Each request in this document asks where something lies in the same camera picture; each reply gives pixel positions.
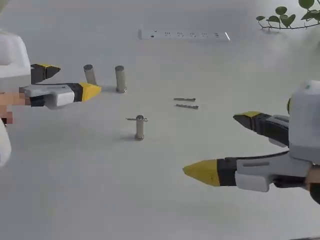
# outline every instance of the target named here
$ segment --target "yellow tip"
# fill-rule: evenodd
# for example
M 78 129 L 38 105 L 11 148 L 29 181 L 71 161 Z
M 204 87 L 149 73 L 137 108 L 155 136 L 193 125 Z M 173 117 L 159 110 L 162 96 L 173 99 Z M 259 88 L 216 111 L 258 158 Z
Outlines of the yellow tip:
M 203 160 L 183 168 L 184 174 L 204 184 L 220 186 L 217 160 Z
M 54 65 L 46 64 L 46 63 L 36 63 L 35 65 L 39 65 L 39 66 L 44 67 L 44 68 L 53 67 L 53 68 L 60 69 L 60 67 L 58 67 L 58 66 L 54 66 Z
M 87 82 L 79 83 L 83 87 L 82 102 L 85 102 L 101 92 L 101 87 Z
M 240 114 L 235 114 L 235 116 L 246 116 L 249 118 L 253 118 L 254 116 L 259 115 L 261 112 L 259 111 L 246 111 L 244 113 L 240 113 Z

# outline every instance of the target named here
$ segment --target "finger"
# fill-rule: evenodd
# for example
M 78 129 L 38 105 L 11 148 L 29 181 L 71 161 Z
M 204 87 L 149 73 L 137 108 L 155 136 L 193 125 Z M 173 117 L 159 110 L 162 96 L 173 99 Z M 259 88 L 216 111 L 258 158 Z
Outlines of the finger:
M 5 92 L 0 94 L 0 105 L 24 106 L 28 103 L 28 97 L 21 92 Z
M 320 184 L 320 167 L 312 166 L 305 179 L 306 184 Z
M 12 111 L 8 111 L 6 113 L 6 124 L 13 124 L 14 123 L 14 117 Z
M 6 118 L 7 116 L 7 106 L 0 104 L 0 118 Z

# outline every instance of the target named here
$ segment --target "gripper jaw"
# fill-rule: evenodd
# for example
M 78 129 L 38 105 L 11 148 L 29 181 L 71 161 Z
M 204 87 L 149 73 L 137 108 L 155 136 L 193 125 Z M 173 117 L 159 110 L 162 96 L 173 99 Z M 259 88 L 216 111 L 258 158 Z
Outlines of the gripper jaw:
M 235 114 L 233 119 L 246 129 L 265 136 L 273 144 L 289 146 L 289 117 L 282 115 L 268 115 L 258 111 L 247 111 Z

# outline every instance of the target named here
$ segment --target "white robot housing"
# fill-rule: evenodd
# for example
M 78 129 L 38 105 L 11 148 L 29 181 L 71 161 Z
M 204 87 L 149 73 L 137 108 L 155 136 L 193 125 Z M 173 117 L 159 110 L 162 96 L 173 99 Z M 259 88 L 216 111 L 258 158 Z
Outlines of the white robot housing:
M 8 2 L 0 0 L 0 12 Z M 25 43 L 18 35 L 0 30 L 0 93 L 18 92 L 19 87 L 30 84 L 31 68 Z M 0 120 L 0 168 L 9 160 L 11 150 L 6 126 Z

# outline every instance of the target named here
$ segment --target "electrical outlet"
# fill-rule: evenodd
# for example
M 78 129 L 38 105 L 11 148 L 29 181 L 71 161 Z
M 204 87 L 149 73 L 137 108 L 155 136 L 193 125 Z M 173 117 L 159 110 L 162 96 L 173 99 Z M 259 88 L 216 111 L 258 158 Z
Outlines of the electrical outlet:
M 208 41 L 230 41 L 226 32 L 193 32 L 193 31 L 158 31 L 139 30 L 139 38 L 142 39 L 186 39 L 186 40 L 208 40 Z

